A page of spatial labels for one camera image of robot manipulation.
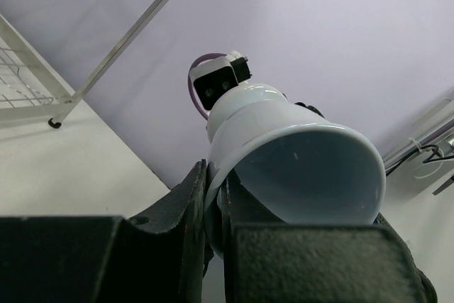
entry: white cable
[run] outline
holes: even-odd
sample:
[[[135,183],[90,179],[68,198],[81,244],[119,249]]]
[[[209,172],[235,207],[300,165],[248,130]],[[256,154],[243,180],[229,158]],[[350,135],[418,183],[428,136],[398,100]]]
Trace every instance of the white cable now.
[[[415,145],[416,145],[416,147],[418,148],[418,151],[419,151],[420,154],[421,154],[421,153],[424,153],[424,152],[425,152],[425,149],[427,149],[427,148],[432,148],[432,147],[429,146],[429,145],[420,146],[420,145],[418,144],[418,142],[415,141],[414,139],[409,138],[409,140],[410,140],[411,142],[415,143]],[[392,168],[394,168],[399,162],[400,162],[400,160],[399,160],[399,161],[396,161],[392,166],[389,166],[385,171],[388,172],[389,170],[391,170]]]
[[[445,157],[445,153],[444,153],[441,149],[439,149],[438,151],[440,152],[441,157],[444,158],[444,157]],[[423,163],[421,166],[416,167],[416,168],[414,169],[414,171],[413,171],[413,177],[414,177],[415,179],[418,179],[418,180],[419,180],[419,179],[426,179],[427,177],[430,177],[431,175],[434,175],[435,173],[437,173],[437,171],[439,171],[440,168],[442,168],[443,163],[446,162],[446,161],[454,161],[454,159],[448,159],[448,160],[433,160],[433,161],[430,161],[430,162],[428,162],[428,163]],[[420,176],[420,175],[415,175],[415,174],[414,174],[414,173],[416,173],[416,171],[419,170],[420,168],[422,168],[422,167],[424,167],[424,166],[427,166],[427,165],[431,165],[432,163],[440,163],[440,165],[439,165],[434,171],[432,171],[432,172],[430,172],[430,173],[428,173],[428,174],[426,174],[426,175]]]

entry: wire shelf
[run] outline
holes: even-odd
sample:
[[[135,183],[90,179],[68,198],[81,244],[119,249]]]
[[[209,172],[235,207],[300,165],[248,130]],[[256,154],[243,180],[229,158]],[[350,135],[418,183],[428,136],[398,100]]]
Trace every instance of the wire shelf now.
[[[41,84],[30,84],[31,71],[17,52],[0,42],[0,109],[52,104],[55,99],[41,89]]]

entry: black cable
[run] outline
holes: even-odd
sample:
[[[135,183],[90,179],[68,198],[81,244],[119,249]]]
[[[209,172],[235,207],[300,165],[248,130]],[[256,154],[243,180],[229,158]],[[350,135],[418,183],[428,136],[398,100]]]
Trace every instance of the black cable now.
[[[210,260],[213,259],[213,257],[214,251],[211,248],[210,244],[208,244],[208,241],[205,241],[203,277],[205,277],[206,271],[208,271],[208,264],[210,263]]]
[[[297,102],[295,103],[297,106],[302,106],[306,109],[309,109],[310,111],[314,112],[315,114],[325,118],[325,116],[323,116],[323,114],[315,107],[315,106],[307,106],[306,104],[304,104],[303,102]]]
[[[433,153],[431,156],[429,156],[427,159],[425,159],[423,161],[423,163],[428,163],[431,161],[431,159],[435,156],[435,155],[440,155],[438,153],[438,150],[440,149],[437,145],[425,145],[423,147],[421,147],[422,150],[425,150],[427,148],[431,148],[433,150]],[[404,163],[405,161],[407,161],[409,158],[411,158],[413,155],[419,153],[419,149],[415,149],[413,150],[411,153],[405,155],[396,165],[392,166],[387,172],[386,172],[386,176],[390,175],[391,173],[393,173],[400,165],[402,165],[402,163]]]
[[[425,159],[425,160],[423,161],[423,163],[431,163],[431,162],[435,162],[435,161],[452,160],[452,159],[454,159],[454,155],[445,156],[444,158],[438,158],[438,159],[434,159],[434,160],[432,160],[432,158],[430,158],[430,159]]]

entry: white metal rack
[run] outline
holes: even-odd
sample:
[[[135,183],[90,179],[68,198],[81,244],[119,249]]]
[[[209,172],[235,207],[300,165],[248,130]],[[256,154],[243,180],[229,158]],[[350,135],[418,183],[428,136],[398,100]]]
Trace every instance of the white metal rack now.
[[[53,128],[59,128],[168,1],[154,0],[74,94],[60,84],[51,67],[42,62],[36,50],[0,16],[0,122],[44,116]]]
[[[393,166],[420,145],[439,144],[454,134],[454,89],[439,99],[413,123],[414,131],[405,141],[383,156],[386,168]]]

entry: wire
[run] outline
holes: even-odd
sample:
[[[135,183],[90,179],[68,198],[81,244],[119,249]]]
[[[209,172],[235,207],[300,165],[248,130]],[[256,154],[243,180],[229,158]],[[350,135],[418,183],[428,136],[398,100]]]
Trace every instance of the wire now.
[[[451,156],[445,156],[444,158],[438,158],[438,159],[435,159],[435,160],[424,160],[423,163],[433,163],[433,162],[441,162],[441,161],[449,161],[449,160],[453,160],[454,159],[454,155],[451,155]]]
[[[202,108],[201,104],[197,101],[196,94],[194,93],[194,86],[192,85],[191,78],[189,77],[189,73],[191,72],[192,69],[194,69],[197,65],[199,65],[202,62],[206,62],[207,60],[214,60],[218,57],[224,57],[226,56],[225,53],[207,53],[206,55],[202,55],[199,58],[197,58],[193,63],[191,64],[191,67],[189,68],[189,71],[187,73],[187,88],[189,90],[189,95],[191,97],[192,103],[195,105],[197,111],[204,117],[204,119],[208,120],[208,113],[205,111],[205,109]]]
[[[304,104],[303,102],[297,102],[295,103],[297,106],[302,106],[306,109],[309,109],[310,111],[314,112],[315,114],[325,118],[325,116],[323,116],[323,114],[315,107],[315,106],[307,106],[306,104]]]
[[[431,156],[429,156],[427,159],[425,159],[424,161],[427,161],[427,160],[430,160],[431,158],[433,158],[433,156],[437,155],[438,154],[438,151],[440,150],[440,148],[437,146],[437,145],[425,145],[425,146],[422,146],[421,149],[422,150],[425,150],[425,149],[432,149],[433,150],[433,153]],[[413,150],[411,153],[405,155],[398,163],[396,163],[395,165],[391,166],[387,171],[386,171],[386,176],[390,175],[391,173],[393,173],[398,167],[400,167],[402,165],[402,163],[404,163],[405,161],[407,161],[409,158],[411,158],[413,155],[419,153],[419,150],[418,149],[415,149]]]
[[[413,171],[413,177],[414,177],[415,179],[418,179],[418,180],[420,180],[420,179],[426,179],[427,177],[430,177],[431,175],[434,175],[435,173],[437,173],[437,171],[439,171],[440,168],[442,168],[443,163],[444,163],[446,160],[440,160],[440,159],[443,159],[443,158],[445,157],[445,153],[444,153],[441,149],[438,150],[438,152],[441,153],[441,158],[436,159],[436,160],[434,160],[434,161],[439,161],[440,165],[439,165],[435,170],[433,170],[432,172],[430,172],[430,173],[428,173],[428,174],[425,174],[425,175],[415,175],[415,173],[416,173],[417,170],[420,170],[420,169],[423,168],[423,167],[429,166],[429,165],[432,163],[432,162],[430,162],[430,160],[429,160],[429,162],[424,163],[424,161],[427,161],[427,159],[424,160],[424,161],[423,161],[423,164],[422,164],[421,166],[419,166],[419,167],[416,167],[416,168],[414,169],[414,171]]]

